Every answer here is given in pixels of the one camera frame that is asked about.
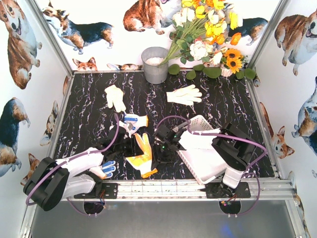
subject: gray floor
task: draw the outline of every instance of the gray floor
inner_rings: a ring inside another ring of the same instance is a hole
[[[244,201],[242,211],[253,201]],[[83,202],[75,202],[82,210]],[[97,218],[67,202],[38,208],[33,238],[293,238],[284,201],[260,201],[238,218],[222,215],[218,202],[107,202]]]

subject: white plastic basket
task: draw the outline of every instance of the white plastic basket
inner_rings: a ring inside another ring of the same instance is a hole
[[[192,131],[213,130],[212,126],[202,116],[198,115],[191,119],[189,128]],[[201,138],[209,144],[210,149],[187,149],[186,151],[177,151],[184,164],[193,174],[199,184],[206,184],[224,173],[227,168],[226,162],[211,147],[212,137]]]

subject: corgi wallpaper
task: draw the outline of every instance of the corgi wallpaper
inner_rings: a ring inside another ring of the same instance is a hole
[[[58,41],[73,70],[142,69],[141,53],[148,47],[169,48],[172,17],[180,11],[181,0],[37,0],[43,18]],[[279,0],[232,0],[244,18],[237,31],[242,39],[238,48],[249,60],[272,17]],[[182,64],[191,68],[201,62]]]
[[[0,33],[0,202],[5,204],[0,229],[1,237],[11,238],[18,237],[26,209],[22,185],[47,154],[48,146],[40,144],[50,142],[67,72],[26,1],[0,0]]]
[[[256,63],[276,163],[284,179],[295,175],[308,238],[317,237],[317,207],[310,205],[317,191],[316,8],[315,0],[291,0]]]

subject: black marble surface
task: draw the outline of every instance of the black marble surface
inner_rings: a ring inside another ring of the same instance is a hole
[[[88,149],[99,138],[106,136],[115,123],[115,111],[107,107],[105,88],[115,84],[124,92],[127,113],[148,115],[149,126],[140,129],[147,132],[153,142],[153,132],[157,123],[165,116],[180,115],[193,118],[203,115],[213,128],[232,122],[255,141],[263,144],[262,134],[244,82],[220,77],[207,79],[198,74],[196,79],[186,80],[186,72],[169,76],[165,83],[153,85],[145,80],[142,72],[86,73],[76,74],[63,118],[54,158],[65,158]],[[166,92],[195,84],[202,92],[202,102],[194,106],[167,103]],[[180,119],[170,119],[167,126],[181,124]],[[253,157],[261,154],[257,149]],[[112,179],[141,179],[140,172],[123,158],[117,158],[117,171]],[[264,157],[253,170],[262,178],[274,177],[271,162]],[[160,166],[158,173],[149,179],[193,179],[193,176],[175,153],[175,163]]]

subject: yellow rubber-coated glove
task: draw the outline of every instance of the yellow rubber-coated glove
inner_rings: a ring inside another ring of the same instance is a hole
[[[146,179],[150,175],[158,172],[157,169],[151,170],[152,166],[152,148],[149,142],[149,137],[146,133],[143,134],[142,138],[138,133],[133,134],[135,136],[139,147],[143,151],[143,155],[127,157],[126,160],[135,168],[140,170],[141,177]]]

